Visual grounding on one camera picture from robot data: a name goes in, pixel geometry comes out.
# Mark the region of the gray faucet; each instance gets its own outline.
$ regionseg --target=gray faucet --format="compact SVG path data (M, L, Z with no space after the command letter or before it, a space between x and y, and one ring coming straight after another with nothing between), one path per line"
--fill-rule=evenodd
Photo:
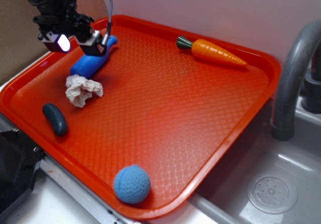
M301 30L285 60L271 118L271 134L277 140L286 141L294 135L294 114L302 82L306 91L302 107L321 113L321 20L312 21Z

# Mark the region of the sink drain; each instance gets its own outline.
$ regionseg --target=sink drain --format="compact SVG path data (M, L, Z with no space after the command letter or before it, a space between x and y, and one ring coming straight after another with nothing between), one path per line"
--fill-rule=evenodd
M264 171L255 175L247 185L250 202L260 211L281 214L296 203L297 190L294 182L275 171Z

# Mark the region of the crumpled tissue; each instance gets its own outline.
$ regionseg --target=crumpled tissue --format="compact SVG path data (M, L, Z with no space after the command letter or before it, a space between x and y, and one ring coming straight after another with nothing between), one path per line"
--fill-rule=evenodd
M77 74L67 77L66 87L66 96L76 107L85 106L86 99L91 98L93 93L99 97L102 97L104 94L101 83L88 80Z

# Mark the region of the dark gray oval toy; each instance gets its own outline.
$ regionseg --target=dark gray oval toy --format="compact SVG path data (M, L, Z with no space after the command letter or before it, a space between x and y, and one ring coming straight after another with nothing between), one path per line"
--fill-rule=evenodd
M55 135L63 136L68 132L67 121L57 106L47 103L43 105L42 113L52 126Z

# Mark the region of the cable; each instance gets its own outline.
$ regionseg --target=cable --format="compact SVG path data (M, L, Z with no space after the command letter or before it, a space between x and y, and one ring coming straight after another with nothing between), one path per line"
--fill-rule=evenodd
M110 31L111 31L111 16L112 16L112 7L113 7L113 3L112 0L109 0L109 17L108 17L108 33L110 35Z
M112 0L109 0L109 16L108 16L108 23L107 23L107 31L106 34L101 42L102 45L106 46L107 41L109 39L110 36L110 32L111 32L111 16L112 16L112 7L113 7L113 3Z

